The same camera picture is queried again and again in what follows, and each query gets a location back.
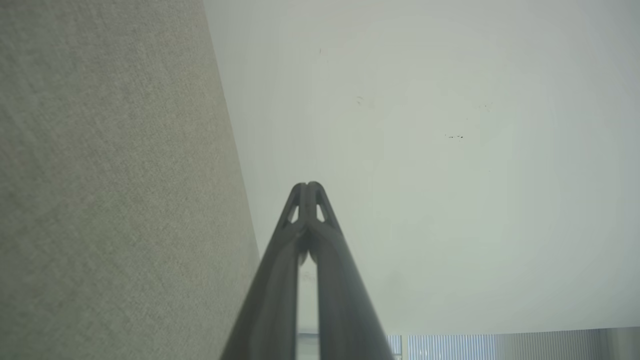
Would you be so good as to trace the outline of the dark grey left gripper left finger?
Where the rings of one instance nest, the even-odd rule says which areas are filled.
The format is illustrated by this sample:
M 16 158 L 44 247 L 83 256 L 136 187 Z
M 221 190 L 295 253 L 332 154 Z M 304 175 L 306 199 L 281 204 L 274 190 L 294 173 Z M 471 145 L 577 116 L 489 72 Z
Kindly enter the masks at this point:
M 298 271 L 308 251 L 306 187 L 291 189 L 220 360 L 296 360 Z

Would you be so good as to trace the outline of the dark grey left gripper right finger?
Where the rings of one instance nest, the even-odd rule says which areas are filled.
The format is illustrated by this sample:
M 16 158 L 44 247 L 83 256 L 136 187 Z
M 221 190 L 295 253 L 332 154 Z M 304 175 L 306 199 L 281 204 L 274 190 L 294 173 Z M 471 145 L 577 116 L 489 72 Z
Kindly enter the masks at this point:
M 320 360 L 395 360 L 329 196 L 307 185 L 310 256 L 317 267 Z

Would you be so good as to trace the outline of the white ribbed panel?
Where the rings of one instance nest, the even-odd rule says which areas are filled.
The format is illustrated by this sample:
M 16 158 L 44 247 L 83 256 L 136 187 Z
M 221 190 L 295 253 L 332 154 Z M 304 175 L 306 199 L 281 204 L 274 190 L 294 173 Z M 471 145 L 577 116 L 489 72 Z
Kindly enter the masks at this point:
M 640 360 L 640 326 L 386 339 L 396 360 Z

